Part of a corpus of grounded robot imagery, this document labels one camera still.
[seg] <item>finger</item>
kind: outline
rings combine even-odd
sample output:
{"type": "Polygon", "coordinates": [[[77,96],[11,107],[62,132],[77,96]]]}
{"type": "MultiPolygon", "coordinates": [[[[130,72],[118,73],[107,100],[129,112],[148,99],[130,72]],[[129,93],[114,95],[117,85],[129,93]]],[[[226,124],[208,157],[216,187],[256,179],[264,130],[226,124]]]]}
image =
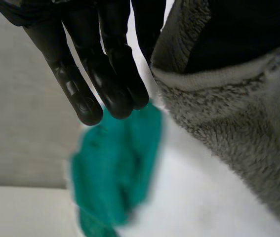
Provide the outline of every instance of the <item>finger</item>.
{"type": "Polygon", "coordinates": [[[147,105],[149,95],[140,78],[127,45],[127,23],[130,15],[129,0],[104,1],[98,5],[102,38],[110,62],[119,80],[127,87],[134,109],[147,105]]]}
{"type": "Polygon", "coordinates": [[[62,14],[62,21],[91,82],[108,111],[117,119],[128,117],[133,109],[132,101],[102,50],[97,10],[94,7],[85,7],[67,11],[62,14]]]}
{"type": "Polygon", "coordinates": [[[49,19],[24,29],[44,55],[80,120],[86,125],[99,123],[101,106],[75,65],[61,20],[49,19]]]}

